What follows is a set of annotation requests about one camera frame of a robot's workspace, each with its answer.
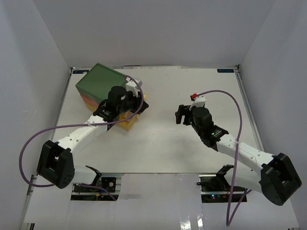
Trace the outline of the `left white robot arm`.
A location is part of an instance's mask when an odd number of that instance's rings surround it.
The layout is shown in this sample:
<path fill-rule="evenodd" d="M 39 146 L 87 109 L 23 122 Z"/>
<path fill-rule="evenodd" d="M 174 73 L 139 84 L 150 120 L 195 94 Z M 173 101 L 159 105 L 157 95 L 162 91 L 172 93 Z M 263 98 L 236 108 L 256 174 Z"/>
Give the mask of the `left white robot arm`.
<path fill-rule="evenodd" d="M 91 166 L 75 165 L 74 157 L 111 129 L 121 114 L 141 114 L 148 106 L 137 86 L 112 87 L 108 98 L 99 104 L 82 127 L 56 142 L 44 143 L 36 172 L 59 189 L 69 184 L 85 184 L 90 191 L 97 191 L 101 187 L 101 173 Z"/>

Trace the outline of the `green drawer storage box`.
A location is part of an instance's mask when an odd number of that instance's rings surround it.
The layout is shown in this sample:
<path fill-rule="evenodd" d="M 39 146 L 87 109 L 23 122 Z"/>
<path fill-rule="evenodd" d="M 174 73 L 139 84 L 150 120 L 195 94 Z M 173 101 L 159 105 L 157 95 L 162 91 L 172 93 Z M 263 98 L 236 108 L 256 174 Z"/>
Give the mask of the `green drawer storage box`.
<path fill-rule="evenodd" d="M 113 86 L 125 88 L 125 84 L 125 74 L 97 63 L 77 82 L 75 87 L 80 95 L 99 104 L 107 99 Z"/>

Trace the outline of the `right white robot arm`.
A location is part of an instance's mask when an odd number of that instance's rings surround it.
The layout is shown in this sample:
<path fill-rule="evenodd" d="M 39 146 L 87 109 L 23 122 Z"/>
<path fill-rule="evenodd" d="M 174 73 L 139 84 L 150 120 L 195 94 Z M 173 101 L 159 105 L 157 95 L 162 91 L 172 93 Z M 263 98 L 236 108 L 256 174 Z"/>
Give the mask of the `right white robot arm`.
<path fill-rule="evenodd" d="M 205 146 L 237 159 L 250 169 L 239 173 L 234 165 L 225 165 L 211 179 L 200 178 L 197 184 L 203 192 L 230 190 L 235 175 L 235 186 L 260 192 L 273 204 L 282 206 L 301 187 L 302 182 L 287 155 L 273 155 L 237 143 L 228 131 L 214 124 L 207 108 L 180 105 L 175 116 L 177 124 L 192 126 Z"/>

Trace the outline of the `orange red drawer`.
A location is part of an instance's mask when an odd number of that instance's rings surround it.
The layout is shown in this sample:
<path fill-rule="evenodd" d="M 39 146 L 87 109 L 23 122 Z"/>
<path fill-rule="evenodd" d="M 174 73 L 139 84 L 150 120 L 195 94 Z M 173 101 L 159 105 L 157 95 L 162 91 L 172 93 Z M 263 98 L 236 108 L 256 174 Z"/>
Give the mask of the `orange red drawer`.
<path fill-rule="evenodd" d="M 96 99 L 92 99 L 92 98 L 89 98 L 83 94 L 80 94 L 83 102 L 85 103 L 85 105 L 87 107 L 91 107 L 91 109 L 97 109 L 98 106 L 100 105 L 100 103 L 102 102 L 102 100 L 96 100 Z"/>

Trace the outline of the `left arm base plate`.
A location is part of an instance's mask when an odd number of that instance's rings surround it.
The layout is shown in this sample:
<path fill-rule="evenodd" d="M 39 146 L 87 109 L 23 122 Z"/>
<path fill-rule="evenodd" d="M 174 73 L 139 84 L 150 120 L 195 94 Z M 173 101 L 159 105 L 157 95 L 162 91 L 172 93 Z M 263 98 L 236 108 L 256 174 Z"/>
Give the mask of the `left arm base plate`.
<path fill-rule="evenodd" d="M 96 186 L 101 186 L 102 188 L 106 189 L 108 192 L 113 193 L 116 191 L 116 177 L 102 177 L 101 180 L 98 182 Z M 75 193 L 94 193 L 94 192 L 101 192 L 100 189 L 88 188 L 79 185 L 73 186 L 73 192 Z"/>

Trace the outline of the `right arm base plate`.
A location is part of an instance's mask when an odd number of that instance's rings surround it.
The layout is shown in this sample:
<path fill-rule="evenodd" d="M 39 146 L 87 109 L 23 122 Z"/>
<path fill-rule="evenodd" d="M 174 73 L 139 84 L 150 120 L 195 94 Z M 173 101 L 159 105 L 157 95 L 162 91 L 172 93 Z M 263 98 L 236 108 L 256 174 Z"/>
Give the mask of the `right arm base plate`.
<path fill-rule="evenodd" d="M 227 203 L 231 185 L 218 181 L 215 175 L 201 175 L 197 185 L 201 190 L 203 204 Z"/>

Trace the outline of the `blue corner label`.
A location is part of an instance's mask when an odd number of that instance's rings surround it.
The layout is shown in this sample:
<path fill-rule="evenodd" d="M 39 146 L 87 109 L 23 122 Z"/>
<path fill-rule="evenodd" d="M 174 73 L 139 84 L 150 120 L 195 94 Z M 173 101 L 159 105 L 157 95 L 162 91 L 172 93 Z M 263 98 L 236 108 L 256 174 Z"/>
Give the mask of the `blue corner label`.
<path fill-rule="evenodd" d="M 218 73 L 234 73 L 233 69 L 217 69 Z"/>

